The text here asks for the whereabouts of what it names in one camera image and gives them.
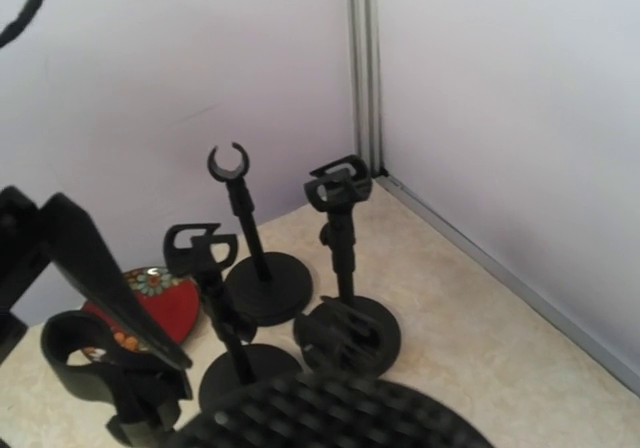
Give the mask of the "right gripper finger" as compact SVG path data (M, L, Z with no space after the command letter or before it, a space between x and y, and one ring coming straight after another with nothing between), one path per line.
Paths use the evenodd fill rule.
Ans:
M403 384L283 375L214 401L168 447L488 447L451 408Z

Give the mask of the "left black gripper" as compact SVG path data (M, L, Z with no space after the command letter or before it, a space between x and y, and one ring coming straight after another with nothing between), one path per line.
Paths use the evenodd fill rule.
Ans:
M1 191L1 362L27 325L12 310L53 262L72 287L171 367L192 360L142 307L91 216L62 193L41 209L14 186Z

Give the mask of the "orange mic round stand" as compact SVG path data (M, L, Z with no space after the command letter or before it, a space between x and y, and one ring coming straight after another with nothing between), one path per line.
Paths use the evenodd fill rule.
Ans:
M294 320L293 334L313 371L373 374L380 361L381 328L373 318L327 296Z

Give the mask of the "pink mic round stand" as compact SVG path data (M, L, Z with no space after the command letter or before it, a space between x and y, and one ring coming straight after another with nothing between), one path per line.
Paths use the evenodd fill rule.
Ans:
M230 269L226 284L238 311L261 327L280 325L308 306L313 295L312 275L300 259L264 249L254 218L255 205L245 181L250 159L241 144L234 142L231 147L241 158L236 168L228 170L219 165L217 148L207 159L210 175L226 186L231 210L249 251L247 258Z

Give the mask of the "purple mic round stand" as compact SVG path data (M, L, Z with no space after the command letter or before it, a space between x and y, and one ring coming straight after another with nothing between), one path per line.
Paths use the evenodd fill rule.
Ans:
M386 373L397 360L401 348L401 329L396 317L382 303L355 293L356 271L354 207L367 201L372 192L372 178L361 157L351 154L321 166L310 173L304 185L310 205L326 215L319 240L331 252L331 264L336 275L338 301L364 313L380 324L380 361L373 374Z

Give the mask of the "teal mic round stand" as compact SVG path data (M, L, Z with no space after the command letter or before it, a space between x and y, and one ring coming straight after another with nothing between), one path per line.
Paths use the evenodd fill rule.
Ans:
M238 239L235 234L218 234L219 227L218 223L173 225L163 240L168 270L194 281L202 309L226 348L201 380L198 404L202 410L242 388L303 371L285 350L254 342L257 324L235 308L223 279L223 270L236 260Z

